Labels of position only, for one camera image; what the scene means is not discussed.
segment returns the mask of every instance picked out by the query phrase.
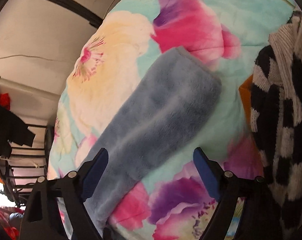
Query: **beige wall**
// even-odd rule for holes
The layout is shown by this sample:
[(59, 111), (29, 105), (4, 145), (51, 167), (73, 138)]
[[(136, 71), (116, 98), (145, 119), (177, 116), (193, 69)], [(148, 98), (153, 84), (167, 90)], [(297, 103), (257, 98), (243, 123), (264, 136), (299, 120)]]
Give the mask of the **beige wall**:
[[(112, 0), (76, 0), (101, 18)], [(81, 48), (96, 31), (88, 21), (45, 0), (9, 0), (0, 13), (0, 76), (60, 94)], [(38, 124), (54, 120), (57, 102), (9, 91), (11, 110)]]

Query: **floral bedsheet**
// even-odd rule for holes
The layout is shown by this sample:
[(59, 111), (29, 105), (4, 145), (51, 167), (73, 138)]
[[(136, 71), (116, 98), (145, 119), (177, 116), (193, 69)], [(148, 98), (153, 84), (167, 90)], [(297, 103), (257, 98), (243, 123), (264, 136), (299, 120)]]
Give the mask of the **floral bedsheet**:
[[(122, 0), (85, 44), (67, 79), (48, 178), (78, 169), (155, 59), (184, 46), (221, 79), (219, 102), (198, 135), (136, 184), (109, 222), (127, 239), (198, 239), (217, 203), (192, 162), (193, 150), (201, 147), (239, 177), (261, 174), (238, 87), (252, 73), (268, 35), (286, 22), (291, 11), (283, 0)], [(229, 239), (242, 205), (239, 200)], [(70, 222), (60, 207), (70, 235)]]

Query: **checkered knit cardigan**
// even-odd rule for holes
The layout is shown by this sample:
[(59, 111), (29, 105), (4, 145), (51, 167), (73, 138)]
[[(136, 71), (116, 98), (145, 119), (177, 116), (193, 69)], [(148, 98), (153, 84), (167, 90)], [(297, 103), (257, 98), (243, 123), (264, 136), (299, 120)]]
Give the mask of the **checkered knit cardigan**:
[(284, 239), (302, 223), (302, 12), (269, 36), (253, 70), (251, 127)]

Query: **white pipe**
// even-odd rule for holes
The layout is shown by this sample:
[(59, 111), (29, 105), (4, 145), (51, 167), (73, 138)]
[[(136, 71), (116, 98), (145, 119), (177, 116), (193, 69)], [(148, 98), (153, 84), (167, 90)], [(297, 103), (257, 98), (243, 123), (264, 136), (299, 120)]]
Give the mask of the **white pipe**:
[(14, 89), (17, 91), (21, 91), (23, 93), (28, 93), (32, 96), (36, 97), (41, 97), (41, 98), (46, 98), (52, 101), (59, 101), (60, 95), (54, 94), (48, 91), (44, 91), (41, 89), (29, 87), (17, 82), (13, 82), (4, 78), (0, 77), (0, 88), (9, 88), (9, 89)]

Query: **blue gripper pad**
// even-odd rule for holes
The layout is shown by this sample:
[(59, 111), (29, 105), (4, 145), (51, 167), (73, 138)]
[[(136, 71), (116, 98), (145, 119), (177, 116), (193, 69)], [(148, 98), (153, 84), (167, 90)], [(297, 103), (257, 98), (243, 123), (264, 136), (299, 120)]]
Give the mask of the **blue gripper pad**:
[(83, 202), (92, 197), (93, 192), (96, 189), (101, 176), (107, 167), (107, 164), (109, 162), (108, 151), (106, 149), (101, 149), (97, 156), (94, 157), (93, 161), (93, 165), (88, 170), (88, 173), (82, 182), (81, 199), (83, 200)]
[(193, 161), (210, 197), (219, 202), (222, 197), (220, 181), (223, 169), (217, 162), (209, 160), (200, 147), (194, 150)]

